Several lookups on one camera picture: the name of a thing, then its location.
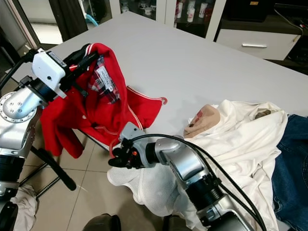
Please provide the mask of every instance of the red jacket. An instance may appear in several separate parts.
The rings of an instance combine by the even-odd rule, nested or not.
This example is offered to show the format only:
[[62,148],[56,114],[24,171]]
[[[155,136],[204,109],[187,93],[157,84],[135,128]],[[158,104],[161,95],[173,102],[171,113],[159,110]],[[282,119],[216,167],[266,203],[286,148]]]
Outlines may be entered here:
[[103,58],[93,62],[89,70],[76,81],[88,92],[88,96],[83,97],[72,87],[66,92],[67,97],[58,97],[43,110],[40,120],[45,149],[53,155],[59,156],[63,148],[74,158],[82,154],[84,147],[73,128],[80,129],[104,144],[116,144],[127,122],[134,123],[140,129],[148,128],[165,99],[150,98],[126,87],[113,51],[100,43],[94,43],[87,47],[86,54],[94,51]]

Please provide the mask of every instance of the denim fabric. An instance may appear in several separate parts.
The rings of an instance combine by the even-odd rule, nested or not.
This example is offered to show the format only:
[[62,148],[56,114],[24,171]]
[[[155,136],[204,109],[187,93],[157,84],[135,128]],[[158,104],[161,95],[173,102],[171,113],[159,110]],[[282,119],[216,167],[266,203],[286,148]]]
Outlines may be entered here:
[[308,231],[308,118],[291,115],[272,176],[276,217]]

